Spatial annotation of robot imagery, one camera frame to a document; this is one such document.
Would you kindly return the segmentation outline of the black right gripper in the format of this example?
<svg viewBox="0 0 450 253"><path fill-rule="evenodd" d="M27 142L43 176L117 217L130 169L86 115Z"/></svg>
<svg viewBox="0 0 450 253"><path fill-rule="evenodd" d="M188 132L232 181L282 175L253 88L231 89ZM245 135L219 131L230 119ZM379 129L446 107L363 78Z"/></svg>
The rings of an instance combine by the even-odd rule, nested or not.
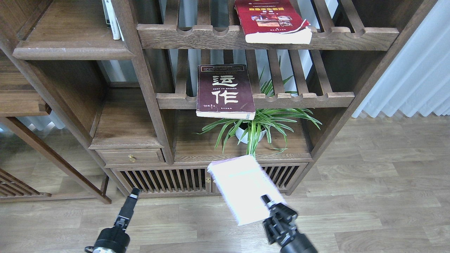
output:
<svg viewBox="0 0 450 253"><path fill-rule="evenodd" d="M267 219L263 220L263 227L269 245L277 243L280 253L317 253L318 251L305 234L297 230L295 220L297 213L288 206L280 203L280 198L274 200L267 194L261 196L262 202L270 211Z"/></svg>

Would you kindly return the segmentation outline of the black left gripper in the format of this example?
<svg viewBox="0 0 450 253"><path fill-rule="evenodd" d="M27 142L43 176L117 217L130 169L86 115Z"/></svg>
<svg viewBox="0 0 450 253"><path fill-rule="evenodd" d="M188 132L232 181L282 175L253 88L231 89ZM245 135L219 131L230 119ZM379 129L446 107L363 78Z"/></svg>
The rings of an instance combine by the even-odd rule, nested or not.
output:
<svg viewBox="0 0 450 253"><path fill-rule="evenodd" d="M115 224L112 228L103 229L94 246L84 248L87 253L125 253L130 243L130 236L126 229L134 213L134 207L141 189L133 188L130 195L125 200Z"/></svg>

